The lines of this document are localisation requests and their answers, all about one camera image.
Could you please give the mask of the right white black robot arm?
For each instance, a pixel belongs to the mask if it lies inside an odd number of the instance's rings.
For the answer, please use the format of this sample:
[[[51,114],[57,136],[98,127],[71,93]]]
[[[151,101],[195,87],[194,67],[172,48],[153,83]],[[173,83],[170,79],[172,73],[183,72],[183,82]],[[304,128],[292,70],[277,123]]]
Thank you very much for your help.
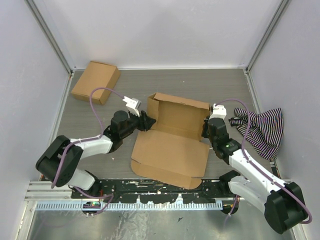
[[[223,196],[235,194],[247,200],[278,234],[310,220],[301,188],[255,161],[238,141],[230,138],[222,118],[207,116],[202,136],[209,139],[216,156],[233,168],[219,178]]]

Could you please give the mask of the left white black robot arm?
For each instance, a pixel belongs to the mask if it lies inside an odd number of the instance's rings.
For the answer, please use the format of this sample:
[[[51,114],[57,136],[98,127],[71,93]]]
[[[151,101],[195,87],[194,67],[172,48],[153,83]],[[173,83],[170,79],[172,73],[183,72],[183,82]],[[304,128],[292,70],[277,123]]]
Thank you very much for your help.
[[[100,180],[89,171],[79,169],[80,160],[112,153],[123,144],[123,139],[135,130],[148,131],[155,123],[156,120],[145,111],[136,116],[118,110],[102,135],[83,139],[57,136],[38,159],[35,168],[55,187],[72,186],[93,199],[100,194]]]

